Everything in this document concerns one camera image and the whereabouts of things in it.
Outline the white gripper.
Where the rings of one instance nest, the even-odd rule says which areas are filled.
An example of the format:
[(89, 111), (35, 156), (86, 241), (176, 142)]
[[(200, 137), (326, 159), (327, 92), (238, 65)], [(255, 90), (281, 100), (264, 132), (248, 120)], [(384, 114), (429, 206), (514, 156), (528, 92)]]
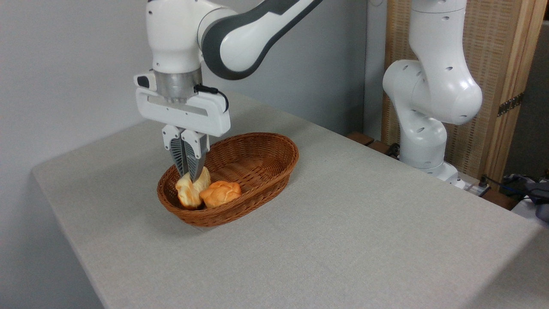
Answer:
[(139, 113), (166, 124), (162, 129), (164, 147), (179, 174), (188, 173), (196, 182), (210, 150), (208, 135), (221, 137), (231, 128), (228, 99), (220, 92), (198, 91), (190, 98), (168, 100), (157, 93), (153, 73), (134, 76), (133, 81)]

